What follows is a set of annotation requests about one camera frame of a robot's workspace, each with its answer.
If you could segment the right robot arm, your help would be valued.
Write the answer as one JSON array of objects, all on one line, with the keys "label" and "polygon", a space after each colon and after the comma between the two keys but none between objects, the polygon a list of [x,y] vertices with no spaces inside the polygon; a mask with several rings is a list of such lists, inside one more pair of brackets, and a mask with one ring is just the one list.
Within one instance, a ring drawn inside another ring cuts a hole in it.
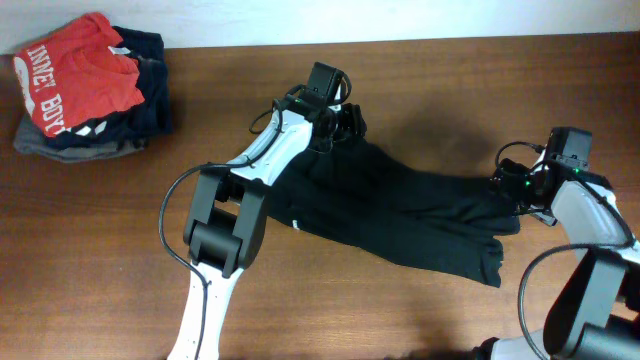
[{"label": "right robot arm", "polygon": [[475,348],[477,359],[636,359],[639,321],[612,313],[615,303],[639,309],[639,241],[624,221],[608,181],[580,168],[542,160],[531,170],[551,175],[545,208],[564,228],[570,242],[538,255],[525,269],[518,294],[543,260],[574,251],[580,261],[541,330],[529,330],[524,306],[517,306],[522,334],[491,338]]}]

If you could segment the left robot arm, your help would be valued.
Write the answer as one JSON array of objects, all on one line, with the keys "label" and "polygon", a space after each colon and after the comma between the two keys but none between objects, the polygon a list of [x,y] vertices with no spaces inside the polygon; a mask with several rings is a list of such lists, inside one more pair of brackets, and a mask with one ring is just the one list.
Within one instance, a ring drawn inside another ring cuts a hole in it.
[{"label": "left robot arm", "polygon": [[287,165],[316,145],[332,146],[366,131],[359,106],[345,100],[314,105],[288,94],[264,114],[268,124],[239,156],[195,166],[179,177],[198,179],[183,233],[188,255],[169,253],[190,272],[170,360],[219,358],[232,293],[259,252],[269,192]]}]

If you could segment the black t-shirt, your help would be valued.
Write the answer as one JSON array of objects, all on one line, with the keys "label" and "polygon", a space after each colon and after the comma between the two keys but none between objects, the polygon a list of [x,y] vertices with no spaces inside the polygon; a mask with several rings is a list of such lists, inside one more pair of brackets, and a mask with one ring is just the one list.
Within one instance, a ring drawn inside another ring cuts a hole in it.
[{"label": "black t-shirt", "polygon": [[274,183],[269,216],[396,265],[500,287],[500,237],[519,232],[515,204],[487,177],[415,170],[365,138],[298,154]]}]

